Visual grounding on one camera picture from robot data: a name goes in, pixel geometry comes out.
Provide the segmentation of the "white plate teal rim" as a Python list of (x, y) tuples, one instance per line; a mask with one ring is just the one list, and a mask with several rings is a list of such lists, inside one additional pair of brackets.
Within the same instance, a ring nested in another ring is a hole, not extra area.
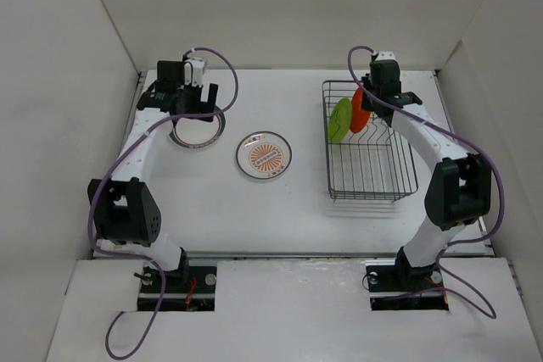
[(179, 119), (169, 138), (180, 148), (205, 148), (216, 142), (226, 128), (226, 118), (221, 114), (212, 121)]

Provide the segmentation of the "lime green plate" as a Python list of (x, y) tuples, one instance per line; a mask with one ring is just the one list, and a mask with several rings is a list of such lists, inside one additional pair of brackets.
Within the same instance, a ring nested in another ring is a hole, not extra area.
[(334, 106), (327, 126), (328, 140), (341, 143), (347, 135), (352, 120), (351, 101), (347, 97), (341, 98)]

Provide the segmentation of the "white plate orange sunburst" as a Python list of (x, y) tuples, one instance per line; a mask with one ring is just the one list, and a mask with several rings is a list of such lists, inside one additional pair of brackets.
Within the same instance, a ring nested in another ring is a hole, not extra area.
[(269, 181), (284, 173), (292, 162), (292, 148), (281, 135), (257, 131), (247, 135), (237, 146), (235, 160), (248, 178)]

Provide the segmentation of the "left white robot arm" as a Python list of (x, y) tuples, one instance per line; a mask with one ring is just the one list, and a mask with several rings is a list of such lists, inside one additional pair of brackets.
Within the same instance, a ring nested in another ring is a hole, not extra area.
[(127, 259), (143, 259), (160, 280), (178, 292), (189, 283), (181, 265), (183, 250), (162, 230), (162, 215), (148, 186), (162, 145), (180, 120), (211, 122), (221, 116), (216, 105), (218, 86), (204, 96), (207, 62), (185, 56), (160, 60), (156, 78), (141, 93), (134, 121), (118, 159), (101, 179), (87, 187), (91, 205), (87, 233), (94, 251)]

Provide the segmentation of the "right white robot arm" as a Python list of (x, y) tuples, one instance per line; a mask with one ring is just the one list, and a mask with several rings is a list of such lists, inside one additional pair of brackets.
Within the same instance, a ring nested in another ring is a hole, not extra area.
[(410, 289), (430, 272), (453, 238), (489, 212), (491, 169), (481, 155), (437, 130), (422, 99), (402, 91), (400, 66), (392, 52), (373, 55), (369, 69), (361, 78), (361, 106), (403, 136), (432, 171), (423, 223), (400, 248), (392, 268), (395, 284)]

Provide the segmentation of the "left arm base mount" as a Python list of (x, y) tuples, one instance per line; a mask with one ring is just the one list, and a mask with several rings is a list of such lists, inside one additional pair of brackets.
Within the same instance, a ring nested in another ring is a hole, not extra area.
[[(216, 265), (192, 265), (187, 253), (175, 270), (165, 272), (165, 293), (160, 311), (214, 311), (216, 297)], [(159, 301), (160, 273), (153, 266), (145, 266), (135, 274), (141, 281), (137, 297), (138, 311), (153, 311)]]

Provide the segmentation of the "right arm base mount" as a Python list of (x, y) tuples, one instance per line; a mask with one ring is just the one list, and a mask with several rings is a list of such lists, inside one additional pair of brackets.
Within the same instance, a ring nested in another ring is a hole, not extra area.
[(441, 291), (443, 277), (435, 265), (406, 272), (393, 259), (369, 260), (362, 283), (369, 291), (372, 311), (449, 310)]

